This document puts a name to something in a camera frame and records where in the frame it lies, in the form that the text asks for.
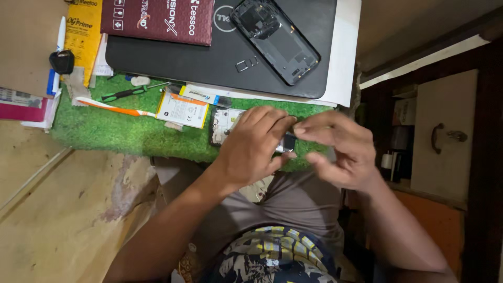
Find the black key fob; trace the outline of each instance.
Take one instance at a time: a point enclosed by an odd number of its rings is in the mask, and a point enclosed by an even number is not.
[[[71,50],[54,52],[49,56],[49,62],[56,73],[60,75],[69,75],[73,72],[75,56]]]

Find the tape roll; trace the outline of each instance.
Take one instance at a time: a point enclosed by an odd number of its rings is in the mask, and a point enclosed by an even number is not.
[[[393,165],[393,155],[383,154],[381,160],[381,167],[384,169],[391,169],[392,165]]]

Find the blue object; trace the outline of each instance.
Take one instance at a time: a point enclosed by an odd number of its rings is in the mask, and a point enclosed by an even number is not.
[[[55,92],[52,92],[52,86],[54,84],[54,76],[56,75],[56,72],[54,69],[49,70],[49,80],[47,81],[47,90],[46,94],[47,95],[56,95]]]

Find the man's left hand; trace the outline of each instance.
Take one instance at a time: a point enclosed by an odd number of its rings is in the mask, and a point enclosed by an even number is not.
[[[272,106],[254,107],[245,112],[208,168],[224,180],[225,195],[272,175],[295,153],[272,158],[287,130],[297,121],[285,110]]]

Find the black laptop lid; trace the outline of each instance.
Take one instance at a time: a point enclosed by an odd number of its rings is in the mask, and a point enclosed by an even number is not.
[[[153,77],[311,99],[322,97],[337,0],[276,0],[321,55],[320,64],[292,87],[226,18],[240,1],[215,1],[210,47],[109,36],[107,63],[116,70]],[[246,65],[236,66],[242,61]]]

